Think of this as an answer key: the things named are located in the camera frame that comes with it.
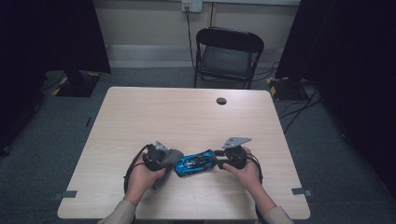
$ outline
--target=blue object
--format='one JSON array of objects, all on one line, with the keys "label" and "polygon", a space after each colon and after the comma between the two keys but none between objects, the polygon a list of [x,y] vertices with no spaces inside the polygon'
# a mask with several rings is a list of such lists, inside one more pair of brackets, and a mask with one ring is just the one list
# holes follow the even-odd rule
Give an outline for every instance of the blue object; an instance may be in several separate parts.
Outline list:
[{"label": "blue object", "polygon": [[180,177],[195,175],[213,169],[216,166],[216,160],[216,155],[211,149],[185,156],[175,165],[175,172]]}]

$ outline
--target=chair seat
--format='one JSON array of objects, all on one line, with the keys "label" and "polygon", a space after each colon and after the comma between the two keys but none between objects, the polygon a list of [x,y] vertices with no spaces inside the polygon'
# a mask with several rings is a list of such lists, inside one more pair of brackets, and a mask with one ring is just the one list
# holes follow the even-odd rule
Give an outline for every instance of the chair seat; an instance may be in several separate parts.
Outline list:
[{"label": "chair seat", "polygon": [[250,52],[206,46],[200,70],[206,73],[221,73],[233,77],[248,78],[251,58]]}]

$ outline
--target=table top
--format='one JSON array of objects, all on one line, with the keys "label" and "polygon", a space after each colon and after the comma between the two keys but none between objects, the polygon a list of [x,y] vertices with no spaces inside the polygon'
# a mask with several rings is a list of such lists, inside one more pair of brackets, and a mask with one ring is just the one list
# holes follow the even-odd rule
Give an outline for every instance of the table top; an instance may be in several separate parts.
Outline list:
[{"label": "table top", "polygon": [[[227,100],[218,105],[219,97]],[[229,137],[250,137],[262,165],[263,186],[293,219],[310,211],[267,91],[113,87],[107,92],[67,190],[60,218],[103,218],[123,197],[123,177],[146,144],[159,140],[184,155],[221,149]],[[257,219],[254,201],[237,179],[215,167],[180,178],[174,171],[158,190],[150,189],[138,219]]]}]

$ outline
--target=white wall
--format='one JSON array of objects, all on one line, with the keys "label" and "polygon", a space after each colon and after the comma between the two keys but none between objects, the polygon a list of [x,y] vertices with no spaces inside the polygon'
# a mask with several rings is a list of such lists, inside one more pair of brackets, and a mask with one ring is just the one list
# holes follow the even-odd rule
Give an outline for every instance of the white wall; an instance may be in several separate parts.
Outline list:
[{"label": "white wall", "polygon": [[[178,51],[184,48],[186,61],[190,59],[188,24],[180,2],[97,0],[94,3],[108,45],[150,46],[151,49],[174,46]],[[190,14],[193,46],[196,33],[210,23],[211,8],[211,3],[203,3],[202,13]],[[279,54],[286,44],[296,11],[297,6],[216,3],[212,25],[255,33],[265,43],[264,55]]]}]

